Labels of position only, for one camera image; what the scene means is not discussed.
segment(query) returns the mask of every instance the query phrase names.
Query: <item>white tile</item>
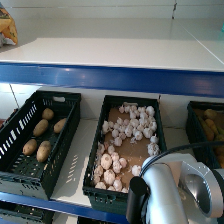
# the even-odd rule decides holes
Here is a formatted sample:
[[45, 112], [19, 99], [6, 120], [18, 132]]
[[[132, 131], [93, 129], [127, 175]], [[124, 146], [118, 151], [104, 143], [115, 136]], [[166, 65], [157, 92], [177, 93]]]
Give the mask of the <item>white tile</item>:
[[0, 92], [1, 109], [0, 119], [7, 119], [18, 108], [12, 93]]

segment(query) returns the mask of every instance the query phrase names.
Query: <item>produce crate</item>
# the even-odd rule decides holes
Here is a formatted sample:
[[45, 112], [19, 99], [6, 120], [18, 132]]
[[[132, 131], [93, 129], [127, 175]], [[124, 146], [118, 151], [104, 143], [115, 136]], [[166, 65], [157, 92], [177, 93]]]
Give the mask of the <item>produce crate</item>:
[[[208, 103], [208, 102], [194, 102], [191, 101], [188, 104], [188, 118], [186, 124], [186, 132], [190, 143], [197, 143], [197, 142], [205, 142], [207, 138], [205, 133], [201, 127], [201, 124], [197, 118], [196, 113], [193, 109], [213, 109], [215, 111], [224, 111], [224, 104], [221, 103]], [[221, 168], [219, 165], [216, 156], [213, 152], [212, 147], [201, 147], [197, 149], [193, 149], [195, 158], [198, 162], [204, 163], [210, 169], [217, 169]]]
[[[79, 124], [80, 101], [80, 94], [36, 91], [15, 113], [0, 130], [0, 191], [45, 200], [50, 198]], [[34, 138], [33, 129], [42, 119], [45, 108], [52, 109], [55, 116], [49, 121], [47, 131], [35, 139], [38, 146], [44, 140], [50, 141], [52, 150], [48, 159], [39, 163], [36, 152], [25, 156], [22, 149]], [[55, 134], [55, 123], [65, 117], [62, 131]]]
[[44, 209], [0, 202], [0, 217], [6, 221], [19, 224], [50, 224], [54, 212]]
[[163, 134], [162, 122], [159, 111], [159, 104], [155, 99], [135, 98], [135, 97], [121, 97], [121, 96], [105, 96], [101, 114], [92, 145], [91, 153], [89, 156], [88, 166], [86, 168], [84, 182], [83, 182], [83, 193], [89, 197], [90, 203], [93, 209], [101, 210], [105, 212], [126, 214], [127, 197], [128, 194], [121, 192], [114, 192], [103, 189], [96, 189], [91, 186], [91, 180], [93, 171], [95, 168], [96, 151], [98, 149], [98, 142], [103, 143], [105, 135], [102, 134], [102, 125], [104, 120], [108, 121], [108, 116], [111, 108], [119, 107], [124, 102], [137, 103], [139, 107], [153, 106], [155, 109], [155, 119], [157, 122], [156, 134], [159, 137], [159, 147], [161, 152], [167, 150], [165, 138]]

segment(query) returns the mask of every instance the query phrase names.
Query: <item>blue shelf edge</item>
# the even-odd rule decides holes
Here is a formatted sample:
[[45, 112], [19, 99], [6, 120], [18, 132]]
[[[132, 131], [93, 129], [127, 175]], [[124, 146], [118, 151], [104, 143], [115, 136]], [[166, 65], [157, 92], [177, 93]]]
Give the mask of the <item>blue shelf edge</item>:
[[79, 206], [75, 204], [69, 204], [54, 200], [42, 200], [38, 198], [27, 197], [23, 195], [15, 195], [0, 192], [0, 200], [27, 205], [31, 207], [42, 208], [46, 210], [51, 210], [60, 213], [66, 213], [76, 216], [82, 216], [86, 218], [101, 220], [105, 222], [112, 222], [118, 224], [128, 224], [128, 221], [124, 215], [114, 214], [114, 213], [107, 213], [98, 210], [94, 210], [90, 207]]
[[0, 63], [0, 82], [224, 97], [224, 72]]

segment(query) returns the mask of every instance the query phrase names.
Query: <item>black plastic crate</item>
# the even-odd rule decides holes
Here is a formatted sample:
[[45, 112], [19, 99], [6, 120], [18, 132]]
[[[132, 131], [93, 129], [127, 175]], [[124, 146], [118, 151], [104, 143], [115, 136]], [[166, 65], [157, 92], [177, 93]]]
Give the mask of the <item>black plastic crate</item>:
[[[189, 142], [197, 143], [207, 141], [205, 133], [193, 109], [201, 109], [201, 110], [213, 109], [216, 111], [223, 112], [224, 104], [191, 101], [188, 104], [187, 109], [188, 109], [188, 118], [186, 124], [186, 132]], [[195, 158], [198, 162], [204, 163], [211, 169], [221, 168], [220, 164], [216, 159], [212, 147], [210, 146], [201, 147], [193, 149], [193, 151], [195, 154]]]
[[104, 120], [108, 121], [108, 116], [111, 108], [121, 106], [124, 102], [137, 103], [139, 107], [143, 106], [154, 107], [155, 109], [154, 117], [157, 122], [156, 135], [159, 137], [158, 145], [160, 147], [161, 152], [167, 150], [160, 117], [159, 104], [156, 99], [122, 97], [122, 96], [105, 96], [94, 142], [89, 156], [88, 166], [86, 168], [84, 176], [83, 193], [84, 195], [87, 195], [89, 197], [93, 209], [122, 215], [126, 214], [128, 194], [103, 189], [96, 189], [91, 186], [91, 178], [95, 166], [95, 158], [96, 158], [96, 151], [98, 148], [98, 142], [101, 143], [104, 142], [104, 135], [102, 135], [101, 131], [103, 122]]
[[[0, 191], [49, 199], [62, 164], [80, 121], [81, 94], [36, 91], [0, 130]], [[44, 163], [36, 152], [24, 156], [24, 144], [34, 138], [33, 129], [42, 119], [45, 108], [54, 111], [47, 131], [36, 137], [38, 146], [49, 140], [51, 153]], [[60, 134], [53, 132], [54, 124], [67, 117]]]
[[0, 217], [6, 221], [19, 224], [51, 224], [54, 212], [18, 205], [9, 202], [0, 202]]

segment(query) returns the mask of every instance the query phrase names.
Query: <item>garlic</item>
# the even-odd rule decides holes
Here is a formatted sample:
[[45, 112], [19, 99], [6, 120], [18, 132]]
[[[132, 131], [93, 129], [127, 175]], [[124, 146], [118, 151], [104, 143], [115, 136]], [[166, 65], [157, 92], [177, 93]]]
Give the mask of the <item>garlic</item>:
[[137, 131], [137, 132], [135, 133], [135, 139], [136, 139], [136, 140], [140, 141], [140, 140], [142, 140], [142, 137], [143, 137], [142, 132]]
[[120, 111], [120, 113], [124, 113], [124, 106], [122, 105], [121, 107], [119, 107], [119, 111]]
[[94, 184], [94, 186], [95, 186], [97, 183], [99, 183], [99, 182], [100, 182], [100, 176], [94, 174], [94, 176], [93, 176], [93, 184]]
[[122, 139], [120, 137], [117, 137], [114, 139], [114, 145], [121, 146], [122, 145]]
[[128, 193], [128, 189], [124, 187], [124, 188], [121, 190], [121, 192], [122, 192], [122, 193]]
[[120, 180], [115, 180], [113, 183], [113, 186], [116, 191], [121, 191], [121, 189], [122, 189], [122, 183]]
[[123, 124], [123, 120], [119, 117], [119, 118], [117, 119], [117, 123], [118, 123], [119, 125], [122, 125], [122, 124]]
[[118, 130], [119, 127], [120, 127], [120, 125], [119, 125], [118, 123], [115, 123], [115, 124], [114, 124], [114, 129], [115, 129], [115, 130]]
[[120, 159], [119, 159], [119, 162], [120, 162], [122, 168], [125, 168], [125, 167], [127, 166], [127, 161], [126, 161], [126, 159], [124, 159], [124, 158], [120, 158]]
[[113, 161], [119, 160], [119, 155], [118, 155], [118, 153], [117, 153], [117, 152], [113, 152], [113, 153], [111, 154], [111, 158], [112, 158]]
[[152, 136], [150, 138], [150, 142], [157, 144], [159, 142], [159, 138], [157, 138], [156, 135], [155, 136]]
[[137, 127], [137, 130], [143, 132], [143, 130], [144, 130], [144, 126], [143, 126], [142, 124], [140, 124], [140, 125]]
[[126, 136], [127, 137], [131, 137], [132, 136], [132, 129], [133, 129], [133, 127], [132, 126], [130, 126], [130, 125], [128, 125], [127, 127], [126, 127], [126, 129], [125, 129], [125, 134], [126, 134]]
[[99, 142], [98, 142], [98, 150], [100, 150], [101, 154], [103, 154], [104, 151], [105, 151], [105, 147], [104, 147], [104, 145], [101, 144], [101, 143], [99, 143]]
[[145, 112], [145, 107], [139, 107], [138, 111], [139, 111], [139, 113]]
[[150, 115], [150, 116], [154, 116], [154, 114], [155, 114], [155, 110], [154, 110], [154, 108], [153, 108], [152, 106], [148, 106], [148, 107], [146, 108], [146, 113], [147, 113], [148, 115]]
[[126, 134], [124, 132], [121, 132], [119, 133], [119, 137], [122, 139], [122, 140], [125, 140], [126, 139]]
[[122, 132], [125, 131], [125, 129], [126, 129], [126, 126], [125, 126], [125, 125], [121, 125], [121, 126], [118, 128], [118, 131], [122, 133]]
[[139, 120], [138, 119], [131, 119], [130, 124], [134, 127], [137, 128], [139, 125]]
[[101, 166], [105, 169], [108, 170], [112, 164], [112, 158], [108, 154], [104, 154], [101, 158]]
[[150, 128], [145, 128], [145, 129], [143, 130], [143, 134], [144, 134], [144, 136], [145, 136], [146, 138], [151, 138], [152, 135], [153, 135], [153, 132], [152, 132], [152, 130], [151, 130]]
[[157, 124], [156, 124], [156, 122], [155, 122], [155, 121], [151, 122], [151, 123], [149, 124], [149, 128], [150, 128], [152, 131], [156, 131], [156, 129], [157, 129]]
[[114, 122], [113, 121], [109, 121], [108, 122], [109, 128], [113, 129], [114, 128]]
[[105, 135], [109, 131], [109, 124], [107, 121], [104, 121], [102, 126], [103, 134]]
[[121, 168], [122, 168], [122, 166], [121, 166], [120, 162], [118, 160], [115, 160], [113, 162], [113, 171], [114, 171], [114, 173], [120, 173]]
[[126, 114], [129, 113], [129, 111], [130, 111], [130, 106], [126, 106], [126, 107], [124, 107], [124, 111], [125, 111]]
[[109, 143], [108, 143], [108, 142], [104, 142], [103, 144], [104, 144], [104, 148], [105, 148], [105, 150], [107, 150], [108, 147], [109, 147]]
[[94, 175], [102, 176], [103, 174], [103, 167], [101, 165], [97, 166], [97, 168], [94, 170]]
[[130, 110], [130, 118], [135, 119], [136, 118], [136, 113], [134, 111]]
[[114, 151], [115, 151], [115, 148], [113, 145], [110, 145], [107, 149], [108, 153], [111, 155]]
[[135, 110], [134, 113], [136, 114], [136, 117], [139, 117], [140, 116], [140, 113], [138, 110]]
[[113, 136], [114, 138], [117, 138], [118, 135], [119, 135], [119, 131], [116, 130], [116, 129], [114, 129], [114, 130], [112, 131], [112, 136]]
[[133, 130], [132, 130], [132, 134], [135, 136], [135, 133], [138, 131], [138, 129], [137, 128], [134, 128]]
[[107, 188], [108, 191], [116, 191], [115, 188], [113, 186], [110, 186]]
[[106, 188], [106, 185], [103, 183], [103, 182], [99, 182], [97, 183], [97, 185], [95, 186], [95, 188], [98, 188], [98, 189], [107, 189]]
[[140, 166], [138, 166], [138, 165], [134, 165], [133, 167], [132, 167], [132, 174], [134, 175], [134, 176], [139, 176], [139, 174], [140, 174], [140, 172], [141, 172], [141, 167]]
[[115, 174], [113, 172], [113, 170], [107, 170], [106, 172], [104, 172], [104, 181], [106, 182], [106, 184], [108, 185], [112, 185], [115, 181]]
[[147, 119], [148, 117], [149, 117], [148, 114], [146, 114], [145, 112], [140, 113], [140, 118]]
[[149, 156], [157, 156], [159, 155], [159, 146], [155, 143], [150, 143], [148, 144], [148, 153], [149, 153]]

